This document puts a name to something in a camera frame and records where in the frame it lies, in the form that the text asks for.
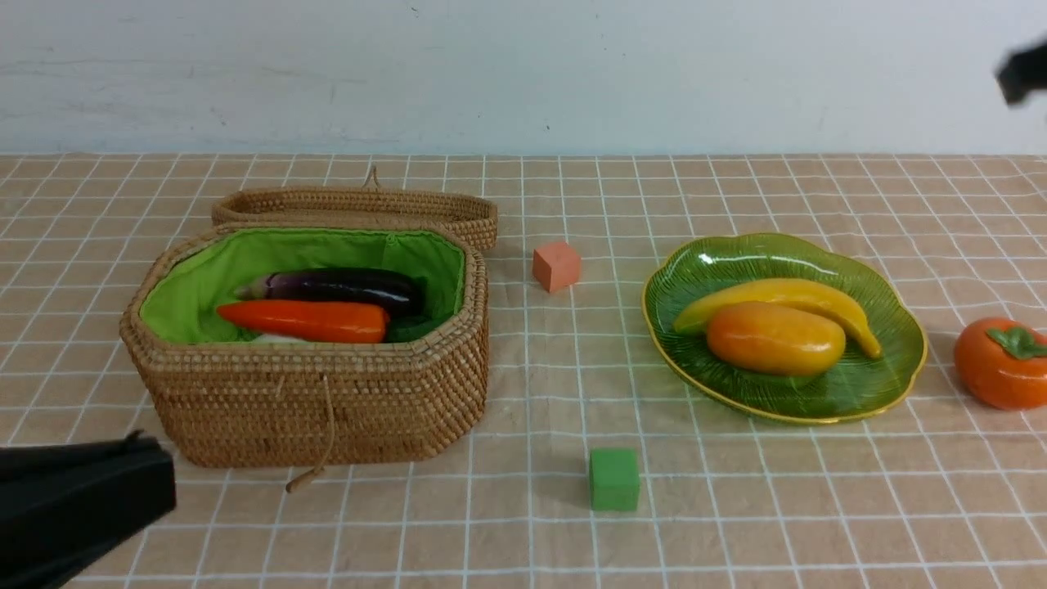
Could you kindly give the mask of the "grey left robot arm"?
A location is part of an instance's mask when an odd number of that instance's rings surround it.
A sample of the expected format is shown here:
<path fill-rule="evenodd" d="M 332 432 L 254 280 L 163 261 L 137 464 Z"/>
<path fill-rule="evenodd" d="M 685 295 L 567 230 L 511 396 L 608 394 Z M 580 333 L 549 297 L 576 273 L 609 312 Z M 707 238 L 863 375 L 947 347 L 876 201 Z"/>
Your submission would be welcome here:
<path fill-rule="evenodd" d="M 60 588 L 176 504 L 173 456 L 142 431 L 111 440 L 5 447 L 1 585 Z"/>

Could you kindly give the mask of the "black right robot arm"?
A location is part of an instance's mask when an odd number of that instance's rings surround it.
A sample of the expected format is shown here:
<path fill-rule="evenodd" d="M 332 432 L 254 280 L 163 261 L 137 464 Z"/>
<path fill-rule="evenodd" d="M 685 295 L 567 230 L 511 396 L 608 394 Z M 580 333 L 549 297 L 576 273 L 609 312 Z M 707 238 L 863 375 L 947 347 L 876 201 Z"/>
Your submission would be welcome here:
<path fill-rule="evenodd" d="M 1045 92 L 1046 40 L 1010 52 L 995 72 L 995 81 L 1007 107 L 1018 107 L 1033 93 Z"/>

